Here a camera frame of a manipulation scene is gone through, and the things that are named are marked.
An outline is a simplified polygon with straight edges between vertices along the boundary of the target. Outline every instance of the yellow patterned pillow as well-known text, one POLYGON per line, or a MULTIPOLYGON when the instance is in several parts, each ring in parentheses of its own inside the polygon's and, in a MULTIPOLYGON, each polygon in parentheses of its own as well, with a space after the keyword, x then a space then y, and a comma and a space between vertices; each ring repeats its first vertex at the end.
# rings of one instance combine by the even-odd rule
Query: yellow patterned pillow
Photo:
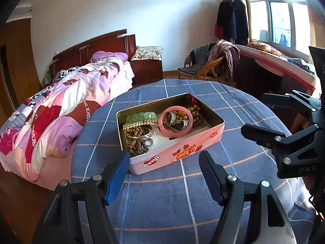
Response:
POLYGON ((132 60, 144 60, 144 59, 157 59, 161 60, 161 52, 163 49, 161 47, 137 47, 132 60))
POLYGON ((268 44, 262 43, 262 42, 250 43, 246 47, 255 48, 255 49, 258 49, 258 50, 261 50, 261 51, 265 51, 267 53, 271 53, 273 55, 280 56, 280 57, 284 55, 279 50, 271 47, 268 44))

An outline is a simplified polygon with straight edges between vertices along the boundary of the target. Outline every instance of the round table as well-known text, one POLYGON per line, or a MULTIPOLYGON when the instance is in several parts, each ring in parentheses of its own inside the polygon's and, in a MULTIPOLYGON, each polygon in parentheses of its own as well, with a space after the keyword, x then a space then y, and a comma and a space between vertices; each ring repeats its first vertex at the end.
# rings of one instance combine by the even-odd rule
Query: round table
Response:
MULTIPOLYGON (((80 182, 101 173, 120 151, 116 113, 135 105, 191 93, 225 119, 217 144, 207 148, 217 164, 242 181, 267 180, 295 231, 297 243, 306 243, 313 213, 302 179, 277 178, 271 151, 246 140, 240 128, 255 124, 290 135, 275 114, 256 98, 235 88, 197 80, 161 80, 128 91, 97 109, 84 126, 74 149, 71 181, 80 182)), ((209 243, 222 207, 211 197, 201 173, 199 153, 165 167, 141 174, 127 174, 115 202, 107 210, 120 243, 209 243)), ((244 203, 238 239, 243 240, 250 203, 244 203)), ((86 243, 92 243, 84 203, 80 216, 86 243)))

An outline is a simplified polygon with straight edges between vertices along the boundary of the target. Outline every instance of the cardboard box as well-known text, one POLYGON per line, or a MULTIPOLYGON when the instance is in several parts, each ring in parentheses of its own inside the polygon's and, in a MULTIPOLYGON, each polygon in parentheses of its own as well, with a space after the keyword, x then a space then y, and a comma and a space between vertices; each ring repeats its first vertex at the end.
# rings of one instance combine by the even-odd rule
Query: cardboard box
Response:
POLYGON ((123 131, 123 124, 129 115, 140 112, 155 112, 160 115, 170 106, 179 105, 187 108, 195 103, 201 108, 203 123, 193 127, 188 134, 179 138, 164 137, 158 127, 154 126, 151 137, 154 143, 149 147, 149 151, 130 160, 129 170, 132 174, 142 174, 171 164, 219 142, 225 120, 190 93, 152 101, 116 113, 121 149, 127 150, 129 140, 123 131))

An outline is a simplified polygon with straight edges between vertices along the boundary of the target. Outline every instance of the nightstand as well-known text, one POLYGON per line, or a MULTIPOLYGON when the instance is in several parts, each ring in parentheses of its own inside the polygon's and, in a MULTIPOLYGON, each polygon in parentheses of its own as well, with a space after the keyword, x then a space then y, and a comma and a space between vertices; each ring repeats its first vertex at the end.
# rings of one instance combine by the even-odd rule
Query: nightstand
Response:
POLYGON ((133 85, 145 85, 163 79, 161 60, 146 59, 131 61, 134 72, 133 85))

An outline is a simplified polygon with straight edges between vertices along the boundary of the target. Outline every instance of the white wall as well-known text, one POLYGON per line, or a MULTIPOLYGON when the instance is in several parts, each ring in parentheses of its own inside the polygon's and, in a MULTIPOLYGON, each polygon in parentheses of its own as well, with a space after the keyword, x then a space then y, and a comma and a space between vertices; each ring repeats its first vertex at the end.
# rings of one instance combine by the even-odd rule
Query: white wall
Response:
POLYGON ((197 46, 216 41, 222 0, 42 0, 32 12, 31 42, 40 81, 56 51, 127 28, 138 46, 161 46, 164 71, 197 46))

